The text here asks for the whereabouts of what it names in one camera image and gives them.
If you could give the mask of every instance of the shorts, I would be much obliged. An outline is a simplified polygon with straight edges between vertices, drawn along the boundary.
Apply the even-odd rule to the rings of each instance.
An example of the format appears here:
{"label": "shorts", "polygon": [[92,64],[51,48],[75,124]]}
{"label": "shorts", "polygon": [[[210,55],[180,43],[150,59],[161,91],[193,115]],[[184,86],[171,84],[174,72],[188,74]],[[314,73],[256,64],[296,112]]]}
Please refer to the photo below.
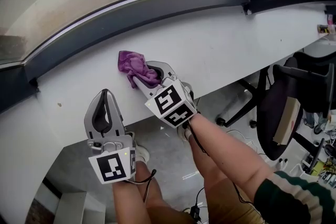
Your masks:
{"label": "shorts", "polygon": [[[226,178],[205,192],[209,224],[248,223],[261,224],[264,220],[249,204],[242,204],[230,179]],[[152,224],[194,224],[192,217],[171,207],[151,207],[147,209]]]}

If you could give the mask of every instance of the cardboard box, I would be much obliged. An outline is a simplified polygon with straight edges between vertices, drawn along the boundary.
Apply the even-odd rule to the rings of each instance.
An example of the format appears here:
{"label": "cardboard box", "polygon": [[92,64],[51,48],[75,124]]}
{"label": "cardboard box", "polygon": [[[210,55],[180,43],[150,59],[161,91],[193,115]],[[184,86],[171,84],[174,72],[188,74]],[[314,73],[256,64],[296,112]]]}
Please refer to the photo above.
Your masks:
{"label": "cardboard box", "polygon": [[300,102],[296,98],[287,97],[286,105],[273,141],[287,145],[300,111]]}

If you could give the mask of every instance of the purple cloth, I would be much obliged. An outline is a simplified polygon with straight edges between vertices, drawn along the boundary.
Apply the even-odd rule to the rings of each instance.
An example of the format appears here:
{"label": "purple cloth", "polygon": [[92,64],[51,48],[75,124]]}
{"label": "purple cloth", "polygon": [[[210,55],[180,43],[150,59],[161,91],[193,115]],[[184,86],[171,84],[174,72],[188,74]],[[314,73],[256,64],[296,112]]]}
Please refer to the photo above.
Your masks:
{"label": "purple cloth", "polygon": [[145,57],[134,51],[121,50],[119,52],[118,69],[127,73],[132,88],[137,88],[133,77],[137,76],[143,79],[151,86],[157,86],[161,80],[157,79],[157,73],[154,69],[149,69],[145,62]]}

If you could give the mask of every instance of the chair wheel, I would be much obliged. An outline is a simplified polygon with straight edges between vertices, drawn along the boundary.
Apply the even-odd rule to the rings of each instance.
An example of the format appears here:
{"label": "chair wheel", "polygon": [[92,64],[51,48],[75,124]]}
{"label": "chair wheel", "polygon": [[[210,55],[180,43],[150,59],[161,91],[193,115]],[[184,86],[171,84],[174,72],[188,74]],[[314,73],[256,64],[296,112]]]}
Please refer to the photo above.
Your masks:
{"label": "chair wheel", "polygon": [[257,122],[254,121],[254,120],[250,120],[250,127],[251,127],[252,129],[255,129],[255,128],[257,127]]}
{"label": "chair wheel", "polygon": [[216,124],[217,124],[218,126],[224,126],[224,124],[225,124],[225,120],[222,119],[222,118],[217,118],[217,119],[216,119]]}

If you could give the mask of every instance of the wire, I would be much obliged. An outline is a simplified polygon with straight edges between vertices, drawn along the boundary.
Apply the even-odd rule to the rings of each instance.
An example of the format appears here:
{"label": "wire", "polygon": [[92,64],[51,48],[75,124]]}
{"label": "wire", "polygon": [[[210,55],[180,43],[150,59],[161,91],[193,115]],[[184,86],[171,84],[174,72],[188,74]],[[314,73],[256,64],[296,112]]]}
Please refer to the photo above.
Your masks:
{"label": "wire", "polygon": [[198,106],[198,103],[200,102],[200,99],[201,99],[202,97],[200,97],[199,99],[198,99],[198,101],[197,101],[197,103],[196,103],[196,107]]}
{"label": "wire", "polygon": [[147,186],[146,186],[146,191],[145,191],[145,194],[143,195],[143,202],[146,203],[146,200],[147,200],[147,195],[148,195],[148,191],[149,191],[149,184],[151,183],[152,179],[150,179],[147,183]]}
{"label": "wire", "polygon": [[197,196],[196,196],[196,203],[195,203],[195,205],[197,205],[198,196],[199,196],[200,192],[201,192],[203,189],[204,189],[204,187],[201,188],[201,189],[199,190],[199,192],[197,193]]}
{"label": "wire", "polygon": [[142,185],[142,184],[148,182],[148,183],[147,183],[147,186],[146,186],[145,194],[144,194],[144,196],[143,196],[143,202],[146,202],[147,195],[148,195],[148,191],[149,191],[149,184],[151,183],[151,181],[152,181],[152,179],[153,179],[153,177],[154,177],[155,174],[156,174],[156,170],[153,169],[153,170],[152,170],[152,174],[151,174],[148,178],[146,178],[145,180],[143,180],[143,181],[130,181],[130,180],[124,180],[124,182],[126,182],[126,183],[130,183],[130,184],[135,184],[135,185]]}
{"label": "wire", "polygon": [[254,142],[253,142],[253,140],[252,140],[251,138],[245,138],[245,137],[243,136],[243,134],[242,134],[240,131],[238,131],[238,130],[230,130],[230,131],[228,131],[227,133],[229,134],[230,132],[237,132],[238,134],[240,134],[240,135],[242,136],[242,138],[243,138],[244,140],[251,140],[252,145],[253,145],[254,147],[256,147],[256,152],[258,153],[258,147],[254,144]]}
{"label": "wire", "polygon": [[196,137],[196,134],[195,134],[193,128],[191,127],[190,120],[188,120],[188,125],[189,125],[190,131],[191,131],[191,133],[192,133],[192,135],[193,135],[193,137],[194,137],[194,139],[195,139],[196,144],[200,147],[200,149],[202,150],[203,153],[206,153],[206,155],[209,156],[209,154],[205,151],[205,149],[202,147],[202,145],[201,145],[200,142],[198,141],[198,139],[197,139],[197,137]]}
{"label": "wire", "polygon": [[269,86],[271,87],[272,84],[271,84],[271,81],[269,80],[269,76],[268,76],[268,74],[267,74],[267,79],[268,79]]}
{"label": "wire", "polygon": [[130,180],[125,180],[125,181],[127,183],[132,183],[132,184],[135,184],[135,185],[141,185],[141,184],[144,184],[144,183],[150,181],[154,177],[155,174],[156,174],[156,170],[153,169],[152,170],[152,174],[148,178],[146,178],[145,180],[143,180],[143,181],[130,181]]}
{"label": "wire", "polygon": [[236,184],[233,183],[233,182],[232,182],[232,184],[233,184],[233,186],[234,186],[235,189],[236,189],[236,192],[237,192],[237,194],[238,194],[239,201],[240,201],[242,204],[251,204],[251,205],[253,205],[252,202],[250,202],[250,201],[246,201],[246,200],[240,195],[239,189],[237,188]]}

